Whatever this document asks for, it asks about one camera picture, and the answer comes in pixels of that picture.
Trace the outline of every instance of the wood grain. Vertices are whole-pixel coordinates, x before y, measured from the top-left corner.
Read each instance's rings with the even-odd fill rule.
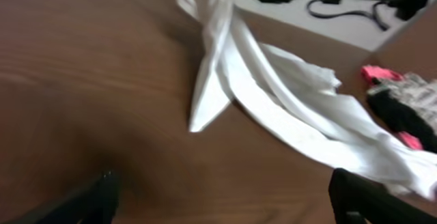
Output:
[[[437,79],[437,2],[413,20],[378,49],[375,56],[387,68],[414,72],[430,81]]]
[[[203,48],[174,1],[0,0],[0,221],[115,169],[114,223],[334,223],[332,170],[237,104],[187,132]],[[261,41],[338,70],[345,92],[362,93],[368,52],[245,17]]]

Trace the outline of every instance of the black cord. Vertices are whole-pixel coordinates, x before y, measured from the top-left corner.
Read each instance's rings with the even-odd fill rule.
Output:
[[[362,11],[362,10],[353,10],[353,11],[343,12],[343,13],[338,13],[338,14],[321,14],[321,13],[312,11],[311,6],[315,2],[323,2],[323,0],[311,0],[310,2],[308,2],[307,11],[310,15],[312,15],[316,18],[331,19],[331,18],[336,18],[339,16],[364,16],[364,17],[372,20],[378,26],[378,28],[380,28],[382,31],[386,31],[387,29],[390,29],[390,26],[382,21],[380,15],[378,13],[378,10],[377,10],[378,6],[385,4],[385,2],[380,1],[380,2],[375,3],[371,8],[371,12],[366,12],[366,11]]]

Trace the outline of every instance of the white wall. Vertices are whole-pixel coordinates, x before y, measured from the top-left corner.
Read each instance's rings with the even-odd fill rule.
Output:
[[[363,49],[374,51],[406,23],[395,18],[395,9],[381,5],[379,12],[391,28],[380,31],[373,22],[359,16],[342,16],[334,19],[317,19],[308,15],[305,6],[309,0],[293,0],[285,4],[266,4],[257,0],[236,0],[236,4],[248,11],[261,14],[284,23],[313,31],[323,36],[346,42]],[[370,11],[375,1],[343,0],[341,5],[316,3],[312,9],[321,13],[337,13],[348,10]]]

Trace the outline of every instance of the pink fabric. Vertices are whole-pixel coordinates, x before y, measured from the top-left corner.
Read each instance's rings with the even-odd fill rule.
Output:
[[[423,150],[422,144],[416,137],[410,135],[407,132],[400,132],[397,134],[401,140],[411,149]]]
[[[372,78],[390,79],[394,81],[401,81],[404,79],[401,74],[378,66],[364,66],[361,68],[361,74],[370,85],[373,85],[371,81]]]

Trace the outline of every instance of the crumpled white cloth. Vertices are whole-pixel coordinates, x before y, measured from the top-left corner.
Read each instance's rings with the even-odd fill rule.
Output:
[[[190,131],[202,131],[236,99],[265,129],[325,165],[434,199],[437,154],[413,151],[379,127],[351,96],[336,93],[333,70],[258,43],[234,0],[178,0],[203,25],[206,55]]]

